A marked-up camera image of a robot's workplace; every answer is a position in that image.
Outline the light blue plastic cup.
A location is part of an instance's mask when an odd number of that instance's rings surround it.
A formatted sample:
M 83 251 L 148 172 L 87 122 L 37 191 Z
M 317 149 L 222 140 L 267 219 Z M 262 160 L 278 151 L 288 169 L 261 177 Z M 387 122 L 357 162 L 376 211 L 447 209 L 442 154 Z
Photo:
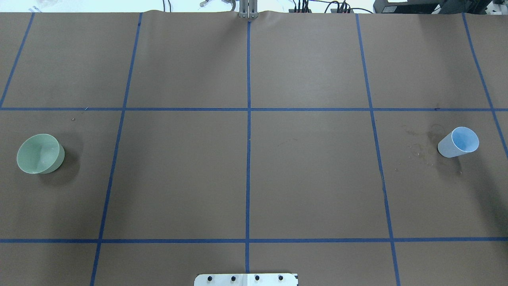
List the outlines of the light blue plastic cup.
M 468 127 L 457 127 L 445 136 L 437 145 L 441 156 L 454 158 L 475 152 L 479 147 L 477 134 Z

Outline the green ceramic bowl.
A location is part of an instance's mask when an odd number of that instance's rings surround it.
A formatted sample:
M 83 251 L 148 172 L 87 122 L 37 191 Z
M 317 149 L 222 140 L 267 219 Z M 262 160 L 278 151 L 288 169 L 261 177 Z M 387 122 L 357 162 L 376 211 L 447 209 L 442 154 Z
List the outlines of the green ceramic bowl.
M 57 170 L 65 159 L 65 149 L 52 135 L 37 134 L 20 146 L 17 165 L 27 174 L 49 174 Z

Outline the black box with label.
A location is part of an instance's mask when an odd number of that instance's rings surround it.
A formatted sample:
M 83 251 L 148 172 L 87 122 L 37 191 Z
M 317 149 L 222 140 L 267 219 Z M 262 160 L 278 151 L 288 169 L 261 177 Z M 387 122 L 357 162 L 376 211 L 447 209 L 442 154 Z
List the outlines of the black box with label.
M 437 2 L 416 4 L 378 2 L 373 4 L 376 14 L 431 14 L 438 6 Z

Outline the aluminium frame post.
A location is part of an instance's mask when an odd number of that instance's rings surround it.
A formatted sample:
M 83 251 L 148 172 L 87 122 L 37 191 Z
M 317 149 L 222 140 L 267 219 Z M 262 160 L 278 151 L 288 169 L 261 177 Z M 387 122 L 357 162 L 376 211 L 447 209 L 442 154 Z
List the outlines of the aluminium frame post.
M 256 19 L 258 18 L 258 1 L 257 0 L 238 0 L 239 18 Z

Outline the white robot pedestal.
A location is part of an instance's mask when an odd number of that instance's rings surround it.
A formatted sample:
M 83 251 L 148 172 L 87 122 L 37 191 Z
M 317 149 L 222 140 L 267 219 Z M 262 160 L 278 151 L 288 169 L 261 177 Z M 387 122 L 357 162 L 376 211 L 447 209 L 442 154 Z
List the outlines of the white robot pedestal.
M 200 274 L 194 286 L 298 286 L 297 274 L 292 273 L 238 273 Z

